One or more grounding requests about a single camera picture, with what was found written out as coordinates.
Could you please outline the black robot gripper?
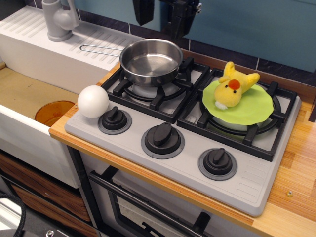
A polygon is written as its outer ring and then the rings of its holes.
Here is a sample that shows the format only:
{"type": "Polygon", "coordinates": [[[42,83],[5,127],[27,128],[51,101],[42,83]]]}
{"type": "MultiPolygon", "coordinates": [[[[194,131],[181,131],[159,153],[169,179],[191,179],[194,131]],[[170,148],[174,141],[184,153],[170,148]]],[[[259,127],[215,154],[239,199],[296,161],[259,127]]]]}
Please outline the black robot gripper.
{"type": "MultiPolygon", "coordinates": [[[[169,25],[172,39],[187,35],[191,29],[195,15],[201,12],[202,4],[198,0],[161,0],[169,5],[171,20],[169,25]]],[[[133,0],[136,21],[140,26],[151,22],[154,18],[154,0],[133,0]]]]}

